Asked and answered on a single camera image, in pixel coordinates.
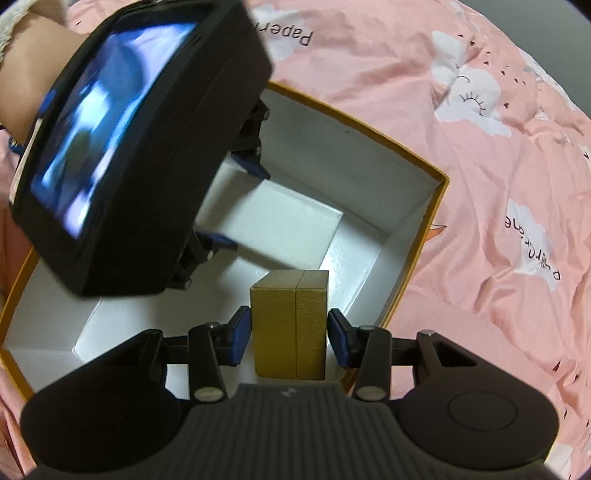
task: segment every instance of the handheld monitor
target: handheld monitor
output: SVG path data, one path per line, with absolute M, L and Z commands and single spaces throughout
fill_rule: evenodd
M 238 0 L 139 2 L 85 41 L 47 95 L 12 214 L 81 296 L 163 291 L 271 65 Z

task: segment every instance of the black circular pad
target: black circular pad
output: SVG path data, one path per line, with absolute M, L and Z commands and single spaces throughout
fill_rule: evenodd
M 399 403 L 403 431 L 440 460 L 500 471 L 547 456 L 558 432 L 552 404 L 493 365 L 440 367 Z
M 450 417 L 462 427 L 479 432 L 502 430 L 515 420 L 517 409 L 502 395 L 491 392 L 462 393 L 449 402 Z
M 89 382 L 64 377 L 25 406 L 21 430 L 37 463 L 73 473 L 116 470 L 159 451 L 177 433 L 182 415 L 172 393 L 132 368 L 104 375 L 108 368 Z

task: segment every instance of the wrist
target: wrist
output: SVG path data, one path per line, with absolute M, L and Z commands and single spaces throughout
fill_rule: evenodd
M 39 107 L 84 35 L 28 13 L 15 27 L 0 66 L 0 123 L 24 143 Z

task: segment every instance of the screen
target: screen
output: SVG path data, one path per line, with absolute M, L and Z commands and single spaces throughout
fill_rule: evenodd
M 93 196 L 150 87 L 195 24 L 111 34 L 86 66 L 58 116 L 31 191 L 78 238 Z

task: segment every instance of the gold block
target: gold block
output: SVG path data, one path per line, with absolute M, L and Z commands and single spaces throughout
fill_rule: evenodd
M 306 270 L 295 290 L 297 378 L 324 380 L 329 273 Z
M 272 270 L 251 287 L 255 370 L 260 377 L 296 378 L 296 287 L 302 270 Z

